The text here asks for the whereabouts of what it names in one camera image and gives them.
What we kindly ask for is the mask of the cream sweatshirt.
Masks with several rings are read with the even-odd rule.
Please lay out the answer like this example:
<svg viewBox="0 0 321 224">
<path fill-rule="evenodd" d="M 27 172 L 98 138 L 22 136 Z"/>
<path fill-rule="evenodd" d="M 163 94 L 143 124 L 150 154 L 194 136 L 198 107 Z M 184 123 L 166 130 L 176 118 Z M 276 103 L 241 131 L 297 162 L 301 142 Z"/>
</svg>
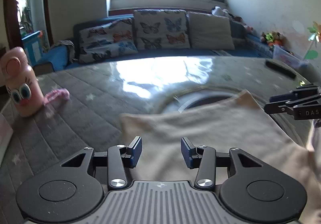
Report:
<svg viewBox="0 0 321 224">
<path fill-rule="evenodd" d="M 307 191 L 300 221 L 320 223 L 320 148 L 295 143 L 248 91 L 182 113 L 123 114 L 120 120 L 123 143 L 136 136 L 143 140 L 134 179 L 193 180 L 196 171 L 186 167 L 181 154 L 183 137 L 218 152 L 238 147 L 298 180 Z"/>
</svg>

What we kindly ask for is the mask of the black remote control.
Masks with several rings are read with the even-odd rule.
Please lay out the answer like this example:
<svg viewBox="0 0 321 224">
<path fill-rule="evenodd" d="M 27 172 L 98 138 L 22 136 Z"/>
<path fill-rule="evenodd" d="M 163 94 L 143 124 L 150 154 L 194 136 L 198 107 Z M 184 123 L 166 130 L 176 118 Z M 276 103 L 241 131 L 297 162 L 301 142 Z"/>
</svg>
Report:
<svg viewBox="0 0 321 224">
<path fill-rule="evenodd" d="M 275 62 L 266 60 L 265 66 L 274 70 L 275 72 L 283 74 L 291 79 L 295 79 L 297 77 L 297 75 L 294 72 L 292 72 L 291 70 L 289 70 L 289 69 L 287 69 L 287 68 L 283 67 L 282 65 L 277 64 Z"/>
</svg>

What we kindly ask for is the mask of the clear plastic storage bin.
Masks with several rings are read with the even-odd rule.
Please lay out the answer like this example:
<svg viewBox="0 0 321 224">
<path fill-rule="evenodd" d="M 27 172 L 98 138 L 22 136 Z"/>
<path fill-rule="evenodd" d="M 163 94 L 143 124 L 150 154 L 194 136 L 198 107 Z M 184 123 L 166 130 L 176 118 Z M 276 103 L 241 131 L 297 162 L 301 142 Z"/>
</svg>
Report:
<svg viewBox="0 0 321 224">
<path fill-rule="evenodd" d="M 309 64 L 307 60 L 301 60 L 297 58 L 296 56 L 280 48 L 278 45 L 274 46 L 273 59 L 282 61 L 283 63 L 292 67 L 295 70 L 301 67 L 305 67 Z"/>
</svg>

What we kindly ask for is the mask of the plush toys pile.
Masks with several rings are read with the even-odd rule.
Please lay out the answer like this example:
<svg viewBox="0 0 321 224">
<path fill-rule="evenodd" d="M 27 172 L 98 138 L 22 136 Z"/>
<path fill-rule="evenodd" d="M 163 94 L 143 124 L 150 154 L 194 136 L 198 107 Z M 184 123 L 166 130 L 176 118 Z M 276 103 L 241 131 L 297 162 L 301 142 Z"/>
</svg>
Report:
<svg viewBox="0 0 321 224">
<path fill-rule="evenodd" d="M 276 32 L 276 31 L 272 31 L 272 32 L 267 33 L 267 34 L 262 32 L 261 36 L 260 36 L 260 41 L 262 43 L 267 44 L 268 47 L 273 47 L 275 45 L 283 46 L 284 35 L 279 33 L 279 32 Z"/>
</svg>

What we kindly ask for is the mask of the dark blue sofa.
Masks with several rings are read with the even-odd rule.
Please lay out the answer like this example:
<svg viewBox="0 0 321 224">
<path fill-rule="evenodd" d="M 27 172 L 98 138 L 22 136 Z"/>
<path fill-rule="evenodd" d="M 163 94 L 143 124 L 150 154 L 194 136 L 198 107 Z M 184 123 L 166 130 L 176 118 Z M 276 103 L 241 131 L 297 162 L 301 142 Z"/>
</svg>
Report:
<svg viewBox="0 0 321 224">
<path fill-rule="evenodd" d="M 133 14 L 120 14 L 110 16 L 98 20 L 87 21 L 84 23 L 76 24 L 73 27 L 73 37 L 68 38 L 75 45 L 75 57 L 73 63 L 69 64 L 64 70 L 83 66 L 79 63 L 78 58 L 80 54 L 79 49 L 79 32 L 83 29 L 95 27 L 97 25 L 107 24 L 117 19 L 133 19 Z M 167 57 L 167 56 L 241 56 L 241 57 L 257 57 L 269 58 L 273 57 L 273 51 L 266 45 L 260 42 L 260 39 L 254 35 L 248 34 L 245 27 L 241 23 L 231 20 L 231 34 L 232 38 L 236 40 L 237 45 L 234 50 L 207 50 L 207 49 L 165 49 L 165 50 L 140 50 L 136 54 L 115 57 L 102 62 L 122 61 L 133 59 L 144 59 L 150 57 Z M 34 65 L 37 74 L 45 74 L 54 71 L 51 64 Z"/>
</svg>

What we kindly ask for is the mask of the colourful paper pinwheel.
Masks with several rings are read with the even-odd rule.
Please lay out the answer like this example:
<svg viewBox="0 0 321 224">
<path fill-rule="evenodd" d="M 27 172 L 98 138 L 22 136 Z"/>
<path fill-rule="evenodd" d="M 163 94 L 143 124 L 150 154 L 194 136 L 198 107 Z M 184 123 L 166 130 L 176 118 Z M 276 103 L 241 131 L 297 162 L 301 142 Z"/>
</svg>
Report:
<svg viewBox="0 0 321 224">
<path fill-rule="evenodd" d="M 314 60 L 320 55 L 317 50 L 318 45 L 320 44 L 320 24 L 313 21 L 312 26 L 307 29 L 310 33 L 310 37 L 308 39 L 309 46 L 303 55 L 303 60 Z"/>
</svg>

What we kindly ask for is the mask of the plain beige cushion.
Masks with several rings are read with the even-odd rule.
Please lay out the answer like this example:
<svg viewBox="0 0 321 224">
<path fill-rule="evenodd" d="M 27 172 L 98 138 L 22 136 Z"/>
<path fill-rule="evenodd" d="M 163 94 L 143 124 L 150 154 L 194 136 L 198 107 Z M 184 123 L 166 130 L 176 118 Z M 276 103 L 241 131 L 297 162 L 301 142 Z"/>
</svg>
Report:
<svg viewBox="0 0 321 224">
<path fill-rule="evenodd" d="M 189 39 L 192 48 L 234 50 L 230 20 L 212 14 L 188 12 Z"/>
</svg>

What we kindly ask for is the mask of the white plush toy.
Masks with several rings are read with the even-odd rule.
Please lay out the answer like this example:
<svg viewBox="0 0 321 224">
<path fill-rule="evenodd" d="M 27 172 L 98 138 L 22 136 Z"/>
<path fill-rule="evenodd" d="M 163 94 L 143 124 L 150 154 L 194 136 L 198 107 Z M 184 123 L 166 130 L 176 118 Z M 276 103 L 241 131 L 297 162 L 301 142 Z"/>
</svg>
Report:
<svg viewBox="0 0 321 224">
<path fill-rule="evenodd" d="M 216 6 L 212 9 L 212 15 L 214 16 L 223 16 L 223 17 L 229 17 L 229 11 L 227 9 L 222 9 L 219 6 Z"/>
</svg>

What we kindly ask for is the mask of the white tissue box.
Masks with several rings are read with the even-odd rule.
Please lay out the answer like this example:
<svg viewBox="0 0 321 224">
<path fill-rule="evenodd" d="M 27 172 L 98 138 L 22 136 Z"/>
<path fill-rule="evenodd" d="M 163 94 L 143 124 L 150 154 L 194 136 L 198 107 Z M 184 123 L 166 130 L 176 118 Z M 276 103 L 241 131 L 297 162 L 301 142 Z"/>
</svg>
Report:
<svg viewBox="0 0 321 224">
<path fill-rule="evenodd" d="M 13 129 L 3 115 L 0 115 L 0 165 L 2 164 L 8 144 L 11 140 Z"/>
</svg>

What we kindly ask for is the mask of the blue blanket on sofa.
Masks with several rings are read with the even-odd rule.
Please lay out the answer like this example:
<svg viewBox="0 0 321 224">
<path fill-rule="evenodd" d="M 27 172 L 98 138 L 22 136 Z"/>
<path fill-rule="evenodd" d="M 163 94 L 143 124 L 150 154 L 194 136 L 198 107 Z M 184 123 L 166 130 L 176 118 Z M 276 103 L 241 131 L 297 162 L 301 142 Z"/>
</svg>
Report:
<svg viewBox="0 0 321 224">
<path fill-rule="evenodd" d="M 48 52 L 44 53 L 37 65 L 51 64 L 54 71 L 64 70 L 73 63 L 75 45 L 71 40 L 61 40 L 53 44 Z"/>
</svg>

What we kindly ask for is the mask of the butterfly cushion left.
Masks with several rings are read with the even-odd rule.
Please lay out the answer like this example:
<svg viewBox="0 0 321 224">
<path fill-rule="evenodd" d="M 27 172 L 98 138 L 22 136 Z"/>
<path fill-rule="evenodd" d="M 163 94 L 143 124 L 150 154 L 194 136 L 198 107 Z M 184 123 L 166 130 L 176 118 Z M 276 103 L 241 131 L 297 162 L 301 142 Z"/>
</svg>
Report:
<svg viewBox="0 0 321 224">
<path fill-rule="evenodd" d="M 79 63 L 93 63 L 138 53 L 132 26 L 132 19 L 125 18 L 81 30 Z"/>
</svg>

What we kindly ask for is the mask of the butterfly cushion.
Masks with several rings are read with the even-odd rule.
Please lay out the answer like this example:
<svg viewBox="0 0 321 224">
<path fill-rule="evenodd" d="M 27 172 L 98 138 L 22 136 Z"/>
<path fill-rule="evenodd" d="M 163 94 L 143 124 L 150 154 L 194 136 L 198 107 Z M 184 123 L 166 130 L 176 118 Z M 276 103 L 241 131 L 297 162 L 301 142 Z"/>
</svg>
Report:
<svg viewBox="0 0 321 224">
<path fill-rule="evenodd" d="M 138 53 L 132 26 L 132 19 L 125 18 L 81 30 L 79 63 L 93 63 Z"/>
<path fill-rule="evenodd" d="M 138 50 L 189 49 L 187 12 L 184 10 L 135 10 Z"/>
</svg>

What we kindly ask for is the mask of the pink cartoon water bottle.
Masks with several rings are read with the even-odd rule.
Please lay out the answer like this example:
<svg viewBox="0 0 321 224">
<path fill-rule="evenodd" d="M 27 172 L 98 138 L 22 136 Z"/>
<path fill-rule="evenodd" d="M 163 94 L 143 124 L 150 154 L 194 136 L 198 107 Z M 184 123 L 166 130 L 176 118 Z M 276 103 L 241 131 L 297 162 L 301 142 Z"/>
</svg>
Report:
<svg viewBox="0 0 321 224">
<path fill-rule="evenodd" d="M 1 57 L 1 69 L 7 92 L 20 116 L 29 117 L 39 111 L 44 95 L 24 49 L 15 47 L 6 52 Z"/>
</svg>

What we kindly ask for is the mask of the butterfly cushion middle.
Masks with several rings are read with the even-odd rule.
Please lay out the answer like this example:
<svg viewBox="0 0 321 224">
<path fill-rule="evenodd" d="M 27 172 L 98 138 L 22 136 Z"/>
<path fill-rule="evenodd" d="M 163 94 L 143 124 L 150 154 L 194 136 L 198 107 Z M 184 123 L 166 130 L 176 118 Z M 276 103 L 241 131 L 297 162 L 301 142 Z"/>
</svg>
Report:
<svg viewBox="0 0 321 224">
<path fill-rule="evenodd" d="M 135 10 L 138 50 L 189 49 L 187 12 L 184 10 Z"/>
</svg>

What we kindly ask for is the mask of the dark wooden door frame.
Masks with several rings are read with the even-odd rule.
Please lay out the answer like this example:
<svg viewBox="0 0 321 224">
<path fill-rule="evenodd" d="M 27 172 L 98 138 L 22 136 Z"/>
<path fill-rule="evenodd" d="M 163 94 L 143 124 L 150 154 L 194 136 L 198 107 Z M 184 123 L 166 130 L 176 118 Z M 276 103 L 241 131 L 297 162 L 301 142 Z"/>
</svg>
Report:
<svg viewBox="0 0 321 224">
<path fill-rule="evenodd" d="M 48 0 L 43 0 L 44 4 L 44 16 L 46 22 L 46 30 L 49 45 L 52 46 L 54 43 L 50 15 L 48 9 Z M 4 23 L 7 33 L 7 40 L 9 49 L 14 47 L 23 47 L 20 32 L 18 31 L 18 19 L 16 11 L 16 0 L 3 0 L 3 11 L 4 11 Z"/>
</svg>

